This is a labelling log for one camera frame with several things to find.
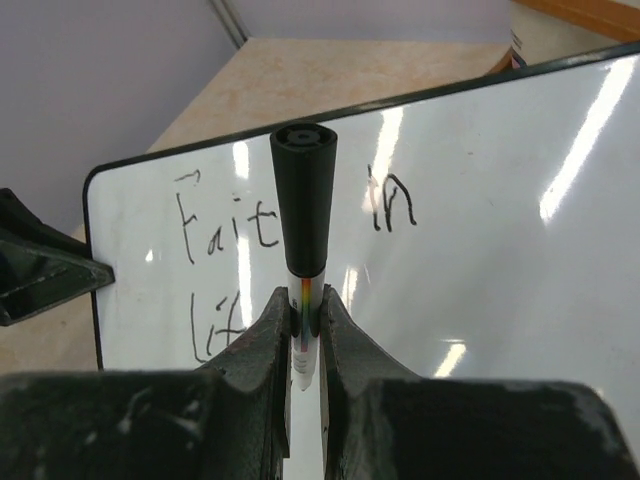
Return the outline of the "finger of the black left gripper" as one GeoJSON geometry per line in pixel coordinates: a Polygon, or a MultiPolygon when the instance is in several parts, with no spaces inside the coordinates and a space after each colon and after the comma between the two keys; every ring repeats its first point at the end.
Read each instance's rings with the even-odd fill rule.
{"type": "Polygon", "coordinates": [[[1,240],[1,325],[8,327],[115,282],[113,269],[72,241],[1,240]]]}
{"type": "Polygon", "coordinates": [[[49,225],[33,214],[9,188],[1,189],[1,227],[21,240],[89,258],[89,247],[49,225]]]}

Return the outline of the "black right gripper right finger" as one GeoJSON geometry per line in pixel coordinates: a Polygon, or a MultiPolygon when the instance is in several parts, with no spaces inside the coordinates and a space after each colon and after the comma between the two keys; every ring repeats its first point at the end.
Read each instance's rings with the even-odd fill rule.
{"type": "Polygon", "coordinates": [[[610,407],[564,381],[428,379],[324,290],[321,417],[328,479],[635,479],[610,407]]]}

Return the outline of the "white whiteboard black frame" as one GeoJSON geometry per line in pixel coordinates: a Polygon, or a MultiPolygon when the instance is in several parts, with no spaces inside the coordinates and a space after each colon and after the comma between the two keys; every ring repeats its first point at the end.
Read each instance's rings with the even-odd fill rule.
{"type": "MultiPolygon", "coordinates": [[[[639,382],[639,47],[332,113],[326,279],[433,377],[639,382]]],[[[269,133],[95,169],[106,369],[203,363],[286,281],[269,133]]]]}

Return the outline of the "black white marker pen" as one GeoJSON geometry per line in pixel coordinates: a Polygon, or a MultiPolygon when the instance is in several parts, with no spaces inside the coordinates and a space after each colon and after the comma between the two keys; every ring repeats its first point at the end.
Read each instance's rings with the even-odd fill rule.
{"type": "Polygon", "coordinates": [[[270,135],[291,309],[293,379],[305,391],[316,370],[338,135],[316,123],[270,135]]]}

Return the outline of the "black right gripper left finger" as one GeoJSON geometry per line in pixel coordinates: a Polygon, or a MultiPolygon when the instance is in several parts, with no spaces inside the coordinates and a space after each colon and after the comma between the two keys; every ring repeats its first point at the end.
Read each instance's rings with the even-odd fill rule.
{"type": "Polygon", "coordinates": [[[278,479],[289,454],[289,303],[187,371],[1,380],[5,479],[278,479]]]}

